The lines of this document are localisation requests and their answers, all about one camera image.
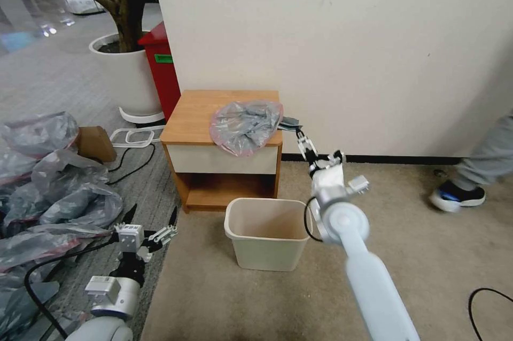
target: person's leg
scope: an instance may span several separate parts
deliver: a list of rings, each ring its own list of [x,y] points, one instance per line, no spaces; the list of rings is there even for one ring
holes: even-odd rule
[[[457,211],[461,206],[479,206],[485,199],[480,185],[513,172],[513,110],[497,121],[468,158],[457,166],[457,176],[443,183],[430,197],[441,210]]]

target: white plant pot base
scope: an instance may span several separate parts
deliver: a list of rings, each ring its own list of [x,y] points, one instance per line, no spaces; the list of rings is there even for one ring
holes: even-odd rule
[[[122,108],[119,108],[119,113],[121,114],[123,119],[125,119],[127,122],[131,122],[131,123],[140,123],[140,124],[154,123],[161,119],[164,119],[163,112],[159,112],[159,113],[153,114],[153,115],[140,116],[140,115],[127,114],[125,111],[123,111]]]

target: green label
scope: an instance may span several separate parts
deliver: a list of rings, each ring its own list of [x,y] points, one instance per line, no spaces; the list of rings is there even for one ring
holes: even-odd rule
[[[173,57],[169,54],[155,54],[157,63],[173,63]]]

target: beige trash can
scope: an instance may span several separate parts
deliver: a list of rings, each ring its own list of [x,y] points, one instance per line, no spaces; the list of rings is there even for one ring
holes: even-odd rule
[[[226,208],[224,231],[231,238],[237,263],[244,269],[291,272],[308,241],[296,200],[237,198]]]

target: beige carpet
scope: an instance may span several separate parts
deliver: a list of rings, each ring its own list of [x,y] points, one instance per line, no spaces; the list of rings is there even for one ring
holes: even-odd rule
[[[372,189],[354,202],[369,217],[368,248],[385,262],[422,340],[474,340],[469,293],[513,295],[513,182],[488,188],[482,207],[440,214],[425,203],[435,167],[346,166]],[[306,165],[284,162],[279,197],[305,201]],[[365,340],[341,248],[309,241],[290,273],[240,269],[223,214],[182,214],[142,339]],[[485,341],[513,339],[513,304],[480,293],[475,319]]]

